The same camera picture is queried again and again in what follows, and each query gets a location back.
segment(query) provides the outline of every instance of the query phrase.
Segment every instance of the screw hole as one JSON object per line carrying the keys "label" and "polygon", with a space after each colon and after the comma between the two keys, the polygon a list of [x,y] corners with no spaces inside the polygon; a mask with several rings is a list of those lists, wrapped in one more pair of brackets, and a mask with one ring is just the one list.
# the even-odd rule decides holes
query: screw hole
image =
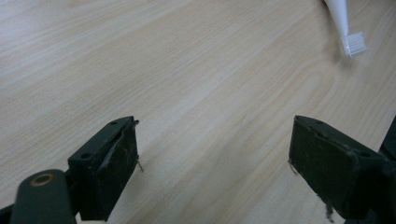
{"label": "screw hole", "polygon": [[84,153],[81,155],[81,158],[85,160],[85,159],[88,159],[90,156],[91,156],[91,153]]}
{"label": "screw hole", "polygon": [[44,186],[46,184],[48,184],[49,182],[52,181],[54,175],[52,174],[43,174],[43,175],[39,175],[37,177],[35,177],[31,182],[30,185],[33,187],[41,187]]}

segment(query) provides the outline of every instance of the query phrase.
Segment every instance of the wooden table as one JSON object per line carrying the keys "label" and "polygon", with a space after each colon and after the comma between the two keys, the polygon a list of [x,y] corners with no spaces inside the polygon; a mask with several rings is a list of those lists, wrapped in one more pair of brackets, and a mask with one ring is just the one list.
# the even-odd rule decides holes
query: wooden table
{"label": "wooden table", "polygon": [[319,0],[2,1],[0,206],[134,115],[145,172],[108,223],[329,223],[293,117],[377,150],[396,114],[396,2],[348,6],[354,60]]}

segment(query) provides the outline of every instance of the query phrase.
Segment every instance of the wood grain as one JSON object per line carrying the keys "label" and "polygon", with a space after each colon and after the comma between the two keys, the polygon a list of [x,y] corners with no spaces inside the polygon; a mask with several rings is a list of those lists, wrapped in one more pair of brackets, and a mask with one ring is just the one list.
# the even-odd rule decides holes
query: wood grain
{"label": "wood grain", "polygon": [[108,223],[329,223],[293,117],[377,150],[396,114],[396,2],[348,6],[353,61],[320,0],[1,1],[0,206],[134,115],[145,173]]}

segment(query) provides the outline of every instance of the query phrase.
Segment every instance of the black plastic part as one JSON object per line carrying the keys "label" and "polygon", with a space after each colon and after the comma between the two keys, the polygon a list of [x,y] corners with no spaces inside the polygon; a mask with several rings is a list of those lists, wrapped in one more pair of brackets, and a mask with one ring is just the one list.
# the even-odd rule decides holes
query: black plastic part
{"label": "black plastic part", "polygon": [[0,223],[9,223],[11,221],[12,209],[14,208],[14,204],[9,205],[0,210]]}
{"label": "black plastic part", "polygon": [[371,208],[375,211],[375,224],[396,223],[396,213],[391,209],[395,204],[393,201],[396,193],[393,179],[395,171],[396,162],[385,161],[381,173],[376,175],[377,180],[371,192],[373,195]]}
{"label": "black plastic part", "polygon": [[11,224],[74,224],[64,172],[47,170],[23,180]]}
{"label": "black plastic part", "polygon": [[376,222],[376,212],[370,209],[365,219],[347,219],[344,224],[381,224],[381,223]]}
{"label": "black plastic part", "polygon": [[388,196],[390,200],[390,211],[396,220],[396,169],[394,169],[389,178]]}
{"label": "black plastic part", "polygon": [[72,176],[70,175],[70,170],[64,172],[67,181],[67,188],[69,190],[70,202],[72,204],[72,212],[73,216],[76,216],[78,213],[78,209],[81,207],[81,193],[79,192],[78,182],[72,180]]}
{"label": "black plastic part", "polygon": [[332,126],[296,116],[290,164],[343,218],[365,218],[384,159]]}
{"label": "black plastic part", "polygon": [[69,159],[75,211],[82,220],[107,220],[139,158],[134,117],[109,122]]}
{"label": "black plastic part", "polygon": [[384,142],[378,152],[383,154],[390,161],[396,161],[396,117],[393,119]]}

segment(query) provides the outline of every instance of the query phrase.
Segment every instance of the table surface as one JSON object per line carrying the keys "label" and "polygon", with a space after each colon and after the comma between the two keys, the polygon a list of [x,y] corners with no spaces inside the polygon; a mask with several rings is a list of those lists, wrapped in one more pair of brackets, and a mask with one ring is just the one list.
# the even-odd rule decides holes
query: table surface
{"label": "table surface", "polygon": [[396,114],[396,2],[348,10],[353,60],[320,0],[2,1],[0,206],[134,115],[145,172],[108,223],[330,223],[289,167],[294,116],[377,150]]}

